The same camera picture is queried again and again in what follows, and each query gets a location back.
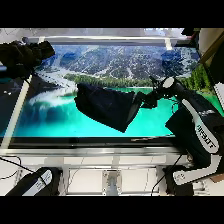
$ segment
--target green forest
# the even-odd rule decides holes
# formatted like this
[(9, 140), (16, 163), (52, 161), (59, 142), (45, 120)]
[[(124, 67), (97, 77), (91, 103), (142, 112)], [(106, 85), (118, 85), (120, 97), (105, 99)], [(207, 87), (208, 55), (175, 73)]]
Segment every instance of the green forest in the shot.
[(190, 90), (213, 93), (213, 87), (203, 65), (199, 65), (189, 78), (178, 78)]
[(109, 88), (125, 88), (125, 87), (152, 87), (150, 79), (126, 79), (126, 78), (95, 78), (87, 75), (65, 75), (66, 79), (74, 81), (75, 83), (86, 82), (92, 85)]

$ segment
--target landscape image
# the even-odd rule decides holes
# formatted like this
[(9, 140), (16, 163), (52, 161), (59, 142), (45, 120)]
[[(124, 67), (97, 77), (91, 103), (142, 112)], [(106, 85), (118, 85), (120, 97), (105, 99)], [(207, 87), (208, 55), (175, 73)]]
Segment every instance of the landscape image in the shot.
[(149, 93), (150, 76), (175, 76), (198, 91), (223, 113), (218, 98), (194, 48), (163, 46), (53, 45), (54, 56), (36, 69), (15, 137), (145, 137), (172, 134), (165, 128), (172, 116), (171, 100), (154, 109), (140, 109), (125, 133), (100, 124), (76, 108), (77, 83), (123, 92)]

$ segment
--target rocky mountainside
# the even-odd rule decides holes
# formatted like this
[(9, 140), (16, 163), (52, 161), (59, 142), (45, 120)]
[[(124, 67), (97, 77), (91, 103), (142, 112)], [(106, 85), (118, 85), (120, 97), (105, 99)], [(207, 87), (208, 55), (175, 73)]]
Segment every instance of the rocky mountainside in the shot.
[(199, 60), (193, 48), (160, 46), (54, 45), (56, 55), (45, 60), (39, 71), (64, 76), (85, 74), (95, 77), (148, 79), (173, 75), (190, 76)]

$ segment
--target display screen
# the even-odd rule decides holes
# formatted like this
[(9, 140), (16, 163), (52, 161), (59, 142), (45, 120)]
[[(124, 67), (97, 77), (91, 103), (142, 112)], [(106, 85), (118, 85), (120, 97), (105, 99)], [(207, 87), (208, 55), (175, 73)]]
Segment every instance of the display screen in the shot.
[(177, 109), (161, 99), (154, 109), (141, 108), (121, 133), (82, 114), (74, 97), (84, 82), (123, 92), (149, 93), (150, 76), (175, 75), (197, 90), (223, 114), (194, 48), (164, 46), (53, 45), (55, 55), (43, 61), (32, 78), (14, 137), (146, 137), (172, 134), (165, 123)]

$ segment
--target turquoise water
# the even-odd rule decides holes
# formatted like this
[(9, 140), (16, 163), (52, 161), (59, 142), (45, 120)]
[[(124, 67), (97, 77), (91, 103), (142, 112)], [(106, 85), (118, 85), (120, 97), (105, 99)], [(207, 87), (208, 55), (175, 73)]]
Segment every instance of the turquoise water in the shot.
[[(149, 88), (114, 88), (119, 91), (142, 91), (149, 93)], [(222, 113), (216, 96), (206, 96)], [(76, 108), (74, 96), (60, 97), (61, 103), (51, 106), (49, 102), (34, 105), (25, 103), (14, 132), (15, 137), (146, 137), (171, 134), (165, 127), (172, 115), (174, 102), (161, 99), (154, 109), (140, 109), (136, 118), (125, 133), (96, 122), (82, 114)]]

